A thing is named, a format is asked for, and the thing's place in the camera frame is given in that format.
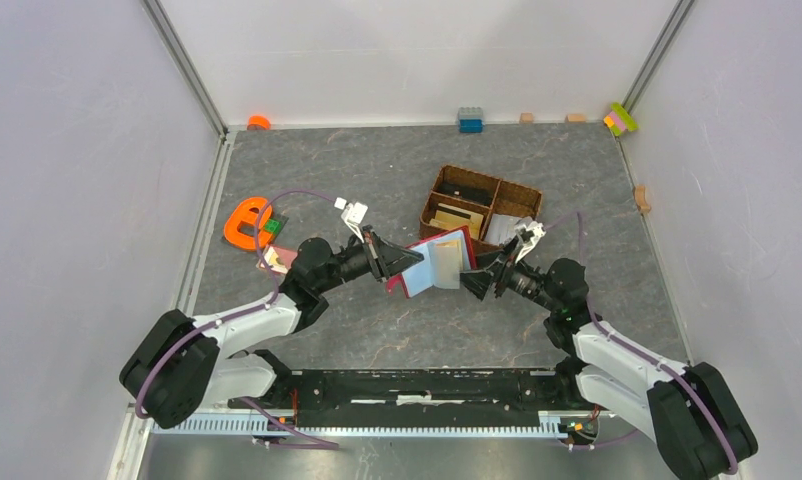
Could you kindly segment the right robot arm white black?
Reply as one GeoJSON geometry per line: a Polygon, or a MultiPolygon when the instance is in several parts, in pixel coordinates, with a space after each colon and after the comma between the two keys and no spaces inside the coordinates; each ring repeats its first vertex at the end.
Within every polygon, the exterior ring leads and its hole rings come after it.
{"type": "Polygon", "coordinates": [[[560,258],[547,271],[506,250],[480,257],[460,283],[477,298],[512,291],[543,307],[552,344],[567,353],[554,382],[568,408],[587,401],[651,439],[679,479],[734,474],[759,443],[721,372],[666,359],[618,332],[595,310],[585,268],[560,258]]]}

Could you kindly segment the red card holder wallet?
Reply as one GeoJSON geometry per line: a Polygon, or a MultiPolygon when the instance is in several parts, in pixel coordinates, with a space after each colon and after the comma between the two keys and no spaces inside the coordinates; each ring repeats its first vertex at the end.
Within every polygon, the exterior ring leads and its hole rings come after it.
{"type": "Polygon", "coordinates": [[[423,260],[392,277],[387,293],[402,290],[406,298],[412,298],[430,288],[459,289],[460,274],[477,268],[466,226],[421,240],[410,249],[422,254],[423,260]]]}

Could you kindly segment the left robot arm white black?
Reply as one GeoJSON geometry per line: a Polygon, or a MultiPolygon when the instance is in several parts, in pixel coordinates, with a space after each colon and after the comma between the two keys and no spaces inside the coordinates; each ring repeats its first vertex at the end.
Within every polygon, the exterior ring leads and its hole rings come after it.
{"type": "Polygon", "coordinates": [[[215,314],[164,313],[120,371],[137,413],[164,429],[198,408],[239,397],[283,405],[290,379],[247,348],[313,325],[326,311],[325,293],[364,275],[387,281],[424,260],[422,253],[381,239],[371,227],[333,251],[313,237],[297,249],[280,285],[265,297],[215,314]]]}

